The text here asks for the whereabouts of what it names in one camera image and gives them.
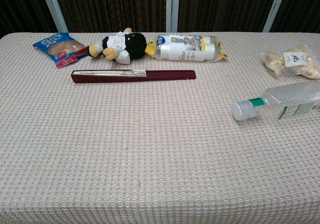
snack package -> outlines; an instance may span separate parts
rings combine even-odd
[[[69,36],[67,32],[60,32],[33,44],[40,48],[55,62],[57,68],[76,62],[79,58],[88,55],[88,47]]]
[[[262,62],[274,75],[302,75],[311,79],[320,79],[319,60],[308,45],[301,45],[282,54],[270,51],[261,53]]]
[[[145,52],[158,60],[217,62],[227,55],[215,36],[160,34],[147,44]]]

white tablecloth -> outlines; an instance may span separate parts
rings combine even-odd
[[[151,40],[155,33],[144,33]],[[319,223],[320,113],[237,122],[236,101],[307,81],[273,77],[260,51],[320,34],[207,32],[228,59],[130,66],[87,56],[57,69],[0,40],[0,223]],[[71,33],[89,45],[108,33]],[[195,70],[195,80],[75,84],[73,70]]]

plush toy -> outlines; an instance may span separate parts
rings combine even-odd
[[[145,55],[147,41],[143,34],[134,32],[131,28],[119,31],[115,35],[110,35],[102,41],[89,46],[89,56],[96,58],[103,53],[105,59],[115,59],[120,64],[130,64],[133,59],[141,58]]]

